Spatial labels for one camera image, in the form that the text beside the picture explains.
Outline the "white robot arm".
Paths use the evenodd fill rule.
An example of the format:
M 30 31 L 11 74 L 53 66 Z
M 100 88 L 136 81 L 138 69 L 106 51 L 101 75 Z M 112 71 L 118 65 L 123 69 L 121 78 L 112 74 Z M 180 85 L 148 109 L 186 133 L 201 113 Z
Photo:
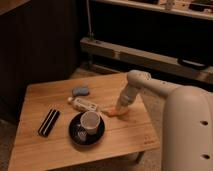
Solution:
M 116 110 L 123 114 L 144 88 L 165 98 L 162 171 L 213 171 L 213 93 L 131 70 Z

